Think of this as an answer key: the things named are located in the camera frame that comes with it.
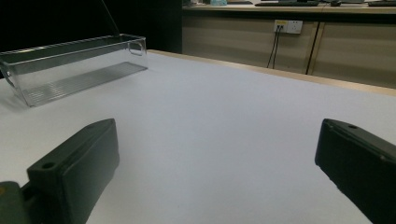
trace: wall outlet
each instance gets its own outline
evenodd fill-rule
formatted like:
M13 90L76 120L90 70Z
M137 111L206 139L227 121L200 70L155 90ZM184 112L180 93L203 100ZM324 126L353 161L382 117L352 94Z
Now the wall outlet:
M288 21L286 33L299 35L303 29L302 21Z
M286 33L286 31L288 30L288 21L276 20L274 25L274 32L279 31L278 27L280 27L280 33Z

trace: white tabletop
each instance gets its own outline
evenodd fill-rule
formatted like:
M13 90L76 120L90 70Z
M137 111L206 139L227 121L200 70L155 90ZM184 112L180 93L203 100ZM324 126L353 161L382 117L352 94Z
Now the white tabletop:
M148 54L149 69L28 108L0 80L0 181L117 122L121 162L88 223L370 223L315 165L323 119L396 144L396 97Z

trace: electrical cable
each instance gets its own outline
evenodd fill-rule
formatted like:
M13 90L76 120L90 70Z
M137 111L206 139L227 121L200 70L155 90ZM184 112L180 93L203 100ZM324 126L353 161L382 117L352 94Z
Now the electrical cable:
M276 27L276 32L275 32L275 38L274 38L273 49L271 50L271 54L270 54L270 60L268 60L267 68L270 66L271 59L272 59L272 55L273 55L273 53L274 53L274 48L275 48L275 44L276 44L276 38L277 38L277 36L278 36L278 35L279 35L279 33L280 33L280 29L282 29L282 27L281 27L281 26L277 26L277 27Z
M277 33L275 54L274 54L274 60L273 60L273 69L275 68L275 58L276 58L276 53L277 53L277 44L279 43L279 36L280 36L280 30L281 29L282 29L282 27L280 27L279 32Z

